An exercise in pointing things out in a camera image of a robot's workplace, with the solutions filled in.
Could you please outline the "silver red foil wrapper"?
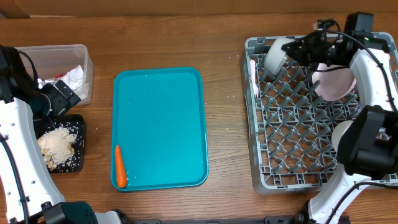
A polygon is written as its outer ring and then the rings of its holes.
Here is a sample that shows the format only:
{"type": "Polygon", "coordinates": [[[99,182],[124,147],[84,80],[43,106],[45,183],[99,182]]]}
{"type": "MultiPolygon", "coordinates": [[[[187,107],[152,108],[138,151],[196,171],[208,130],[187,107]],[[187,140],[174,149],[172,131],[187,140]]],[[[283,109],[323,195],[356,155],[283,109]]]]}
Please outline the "silver red foil wrapper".
{"type": "Polygon", "coordinates": [[[53,77],[53,78],[39,78],[38,79],[38,86],[41,89],[48,83],[54,85],[58,81],[60,81],[64,76],[65,76],[65,74],[63,73],[63,74],[57,75],[56,77],[53,77]]]}

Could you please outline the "grey bowl with rice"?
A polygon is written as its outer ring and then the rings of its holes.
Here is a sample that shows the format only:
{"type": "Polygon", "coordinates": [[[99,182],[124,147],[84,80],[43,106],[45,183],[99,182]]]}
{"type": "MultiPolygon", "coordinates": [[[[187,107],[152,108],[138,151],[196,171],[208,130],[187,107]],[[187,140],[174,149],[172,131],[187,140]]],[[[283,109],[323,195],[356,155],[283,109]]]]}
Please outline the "grey bowl with rice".
{"type": "Polygon", "coordinates": [[[283,64],[288,59],[286,51],[282,50],[282,46],[294,42],[294,39],[280,37],[271,45],[264,61],[264,68],[272,75],[277,75],[283,64]]]}

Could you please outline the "white napkin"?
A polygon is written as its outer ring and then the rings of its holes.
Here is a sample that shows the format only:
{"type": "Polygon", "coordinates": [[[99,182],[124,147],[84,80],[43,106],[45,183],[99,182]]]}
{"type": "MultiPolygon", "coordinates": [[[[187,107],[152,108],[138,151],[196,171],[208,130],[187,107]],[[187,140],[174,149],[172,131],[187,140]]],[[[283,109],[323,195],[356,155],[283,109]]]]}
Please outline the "white napkin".
{"type": "Polygon", "coordinates": [[[61,80],[78,95],[81,101],[87,99],[89,87],[85,83],[85,74],[80,65],[67,72],[61,80]]]}

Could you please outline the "pink round plate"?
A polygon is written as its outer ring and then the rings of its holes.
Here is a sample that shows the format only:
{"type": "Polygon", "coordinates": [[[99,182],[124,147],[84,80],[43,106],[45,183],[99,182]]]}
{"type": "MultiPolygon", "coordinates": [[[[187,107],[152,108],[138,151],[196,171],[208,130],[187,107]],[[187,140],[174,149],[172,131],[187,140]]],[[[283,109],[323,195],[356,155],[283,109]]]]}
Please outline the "pink round plate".
{"type": "Polygon", "coordinates": [[[319,63],[317,72],[312,75],[312,82],[319,85],[315,88],[315,93],[325,101],[335,101],[347,95],[355,86],[356,80],[353,73],[348,68],[338,68],[339,65],[319,63]]]}

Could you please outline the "white plastic fork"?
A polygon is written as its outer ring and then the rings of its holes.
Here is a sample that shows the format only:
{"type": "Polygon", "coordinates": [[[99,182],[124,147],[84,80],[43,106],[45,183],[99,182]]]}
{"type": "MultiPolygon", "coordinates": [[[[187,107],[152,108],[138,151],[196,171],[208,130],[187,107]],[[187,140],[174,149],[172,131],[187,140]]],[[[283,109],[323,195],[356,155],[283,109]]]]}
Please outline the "white plastic fork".
{"type": "Polygon", "coordinates": [[[250,59],[250,69],[251,69],[251,84],[254,90],[255,98],[259,98],[259,89],[256,84],[256,62],[253,59],[250,59]]]}

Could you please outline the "white bowl with peanuts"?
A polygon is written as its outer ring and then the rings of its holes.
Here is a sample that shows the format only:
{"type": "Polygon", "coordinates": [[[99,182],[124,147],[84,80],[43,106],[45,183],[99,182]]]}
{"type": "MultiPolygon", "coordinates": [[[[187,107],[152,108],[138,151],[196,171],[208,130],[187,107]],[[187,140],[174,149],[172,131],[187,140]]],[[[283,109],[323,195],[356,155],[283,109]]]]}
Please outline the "white bowl with peanuts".
{"type": "Polygon", "coordinates": [[[351,126],[352,123],[353,123],[352,120],[343,121],[334,128],[332,135],[331,135],[331,143],[336,152],[338,152],[338,145],[339,145],[340,139],[342,138],[342,136],[347,131],[347,129],[351,126]]]}

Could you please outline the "orange carrot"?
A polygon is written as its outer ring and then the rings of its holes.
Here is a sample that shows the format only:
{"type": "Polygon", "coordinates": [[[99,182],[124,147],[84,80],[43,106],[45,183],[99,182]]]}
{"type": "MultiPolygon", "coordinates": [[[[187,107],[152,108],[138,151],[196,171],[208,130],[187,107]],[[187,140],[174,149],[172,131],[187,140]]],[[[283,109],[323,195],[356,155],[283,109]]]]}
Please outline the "orange carrot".
{"type": "Polygon", "coordinates": [[[124,166],[123,156],[119,145],[115,147],[115,168],[116,168],[116,184],[119,188],[127,186],[127,175],[124,166]]]}

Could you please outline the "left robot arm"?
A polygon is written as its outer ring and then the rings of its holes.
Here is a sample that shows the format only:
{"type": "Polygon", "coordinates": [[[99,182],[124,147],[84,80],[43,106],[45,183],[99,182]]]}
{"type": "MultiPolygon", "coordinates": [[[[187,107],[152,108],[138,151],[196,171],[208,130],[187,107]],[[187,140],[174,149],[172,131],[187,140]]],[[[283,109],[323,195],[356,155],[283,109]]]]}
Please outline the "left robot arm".
{"type": "Polygon", "coordinates": [[[9,223],[130,223],[120,210],[96,213],[86,202],[66,202],[52,180],[35,127],[52,122],[80,98],[63,81],[39,88],[14,47],[1,47],[1,182],[9,223]]]}

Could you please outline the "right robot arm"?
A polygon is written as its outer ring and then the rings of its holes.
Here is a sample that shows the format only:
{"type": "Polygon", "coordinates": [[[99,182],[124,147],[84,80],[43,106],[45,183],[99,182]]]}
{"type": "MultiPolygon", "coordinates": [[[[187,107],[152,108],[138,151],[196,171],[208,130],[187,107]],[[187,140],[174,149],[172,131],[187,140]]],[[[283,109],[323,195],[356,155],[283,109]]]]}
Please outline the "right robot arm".
{"type": "Polygon", "coordinates": [[[362,109],[351,123],[340,123],[332,135],[338,166],[320,192],[309,200],[294,223],[338,223],[351,202],[367,187],[382,187],[385,175],[397,172],[397,89],[390,68],[390,48],[372,33],[374,16],[355,12],[327,41],[332,19],[319,20],[310,34],[280,49],[301,65],[324,63],[329,71],[348,68],[354,75],[362,109]]]}

